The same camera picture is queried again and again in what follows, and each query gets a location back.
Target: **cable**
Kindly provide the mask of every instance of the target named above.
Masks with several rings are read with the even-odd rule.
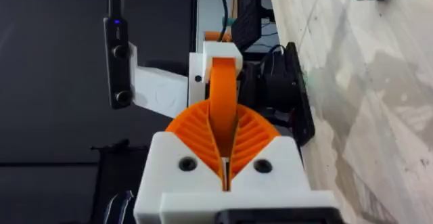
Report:
[[[223,1],[223,7],[224,7],[224,21],[223,21],[223,29],[221,33],[219,34],[218,42],[221,42],[223,40],[225,30],[227,28],[227,22],[229,21],[229,11],[227,10],[227,0]]]
[[[265,34],[265,35],[262,35],[262,37],[271,36],[271,35],[276,35],[276,34],[278,34],[278,32],[273,32],[273,33],[271,33],[271,34]]]
[[[253,44],[251,46],[263,46],[263,47],[268,47],[268,48],[272,48],[272,46],[270,45],[265,45],[265,44]]]
[[[260,61],[260,63],[258,63],[258,66],[262,66],[262,64],[265,63],[266,59],[270,56],[273,55],[273,51],[275,51],[278,47],[281,47],[281,49],[283,50],[283,55],[284,55],[284,49],[285,47],[283,45],[274,45],[270,48],[270,50],[263,56],[262,60]]]

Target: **wooden wall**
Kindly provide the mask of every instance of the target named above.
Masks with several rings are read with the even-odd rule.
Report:
[[[433,0],[272,2],[307,80],[312,188],[348,223],[433,223]]]

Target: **screw hole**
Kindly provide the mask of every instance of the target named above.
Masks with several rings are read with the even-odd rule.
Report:
[[[254,162],[254,169],[260,173],[270,173],[272,171],[272,164],[265,159],[256,160]]]
[[[197,167],[196,159],[192,157],[184,157],[179,161],[179,168],[182,171],[192,171]]]
[[[128,105],[131,103],[133,95],[130,91],[121,91],[116,94],[116,101],[121,105]]]

